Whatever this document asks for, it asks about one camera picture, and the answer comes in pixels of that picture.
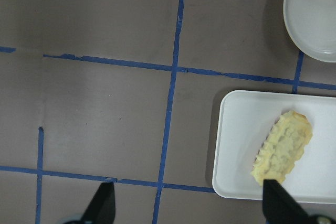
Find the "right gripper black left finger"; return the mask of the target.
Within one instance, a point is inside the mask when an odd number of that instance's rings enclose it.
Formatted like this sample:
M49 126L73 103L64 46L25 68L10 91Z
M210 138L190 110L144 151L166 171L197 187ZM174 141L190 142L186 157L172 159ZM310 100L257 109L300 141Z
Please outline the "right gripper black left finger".
M82 215L81 223L114 223L115 203L114 183L101 183Z

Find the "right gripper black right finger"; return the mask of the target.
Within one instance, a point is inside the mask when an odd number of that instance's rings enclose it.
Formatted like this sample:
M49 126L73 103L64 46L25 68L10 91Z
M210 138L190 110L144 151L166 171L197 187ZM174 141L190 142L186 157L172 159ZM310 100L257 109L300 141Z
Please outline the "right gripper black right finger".
M262 203L268 223L318 223L274 179L264 180Z

